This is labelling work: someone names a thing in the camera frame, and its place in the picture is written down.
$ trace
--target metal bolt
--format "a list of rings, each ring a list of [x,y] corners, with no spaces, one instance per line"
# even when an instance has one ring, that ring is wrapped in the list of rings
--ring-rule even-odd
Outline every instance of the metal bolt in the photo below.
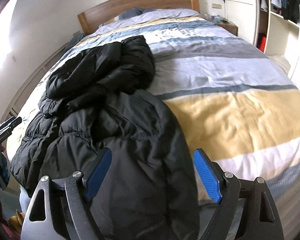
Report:
[[[75,171],[74,173],[72,173],[72,177],[80,177],[81,176],[81,171]]]
[[[265,180],[264,180],[262,177],[258,177],[258,178],[257,178],[257,182],[259,182],[259,183],[264,183]]]
[[[41,181],[42,182],[46,182],[46,181],[48,181],[49,180],[49,176],[43,176],[42,178],[41,178]]]
[[[232,174],[231,172],[229,172],[229,171],[226,171],[226,172],[225,172],[225,176],[226,176],[227,178],[232,178],[232,177],[233,177],[233,174]]]

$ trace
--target black puffer jacket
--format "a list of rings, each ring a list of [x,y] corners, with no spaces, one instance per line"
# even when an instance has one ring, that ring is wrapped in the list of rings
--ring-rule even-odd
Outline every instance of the black puffer jacket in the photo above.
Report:
[[[39,179],[68,177],[113,153],[91,212],[113,239],[196,239],[194,170],[177,119],[144,90],[154,60],[143,36],[82,51],[50,77],[12,160],[31,196]]]

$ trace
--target yellow stripe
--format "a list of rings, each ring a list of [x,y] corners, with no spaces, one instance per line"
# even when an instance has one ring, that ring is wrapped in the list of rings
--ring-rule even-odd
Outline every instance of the yellow stripe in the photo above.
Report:
[[[130,26],[127,26],[127,27],[122,27],[122,28],[119,28],[119,29],[114,29],[114,30],[109,31],[107,33],[103,33],[103,34],[100,34],[100,35],[93,36],[93,37],[91,37],[89,39],[86,39],[85,41],[79,42],[75,46],[75,48],[84,46],[88,42],[96,40],[97,38],[100,38],[100,37],[103,37],[103,36],[108,36],[108,35],[111,35],[111,34],[114,34],[114,33],[123,32],[123,31],[126,31],[126,30],[139,29],[139,28],[142,28],[142,27],[145,27],[145,26],[156,25],[156,24],[159,24],[159,23],[192,22],[192,21],[197,21],[197,20],[205,21],[200,16],[191,16],[191,17],[183,17],[183,18],[176,18],[176,19],[175,18],[156,19],[156,20],[152,20],[152,21],[149,21],[149,22],[145,22],[145,23],[134,24],[134,25],[130,25]]]
[[[165,101],[177,117],[191,154],[232,158],[300,137],[298,90],[247,90]]]

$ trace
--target bed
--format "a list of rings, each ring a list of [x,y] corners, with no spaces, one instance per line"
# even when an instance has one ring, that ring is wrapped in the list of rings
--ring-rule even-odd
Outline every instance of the bed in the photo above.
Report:
[[[150,10],[103,25],[132,8]],[[261,51],[198,12],[199,0],[109,0],[79,14],[87,36],[30,95],[19,113],[23,122],[8,139],[8,157],[12,159],[39,111],[38,101],[53,71],[84,49],[143,35],[156,63],[148,91],[173,111],[190,152],[203,148],[238,178],[265,178],[285,239],[293,239],[300,231],[300,92]],[[197,174],[196,178],[202,234],[214,209]],[[230,238],[241,209],[239,205]]]

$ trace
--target light switch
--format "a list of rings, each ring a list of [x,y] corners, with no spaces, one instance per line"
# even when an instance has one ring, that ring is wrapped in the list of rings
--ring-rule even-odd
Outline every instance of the light switch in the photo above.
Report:
[[[213,3],[213,4],[212,4],[212,8],[215,8],[215,9],[222,9],[222,5],[221,5],[221,4],[217,4],[217,3]]]

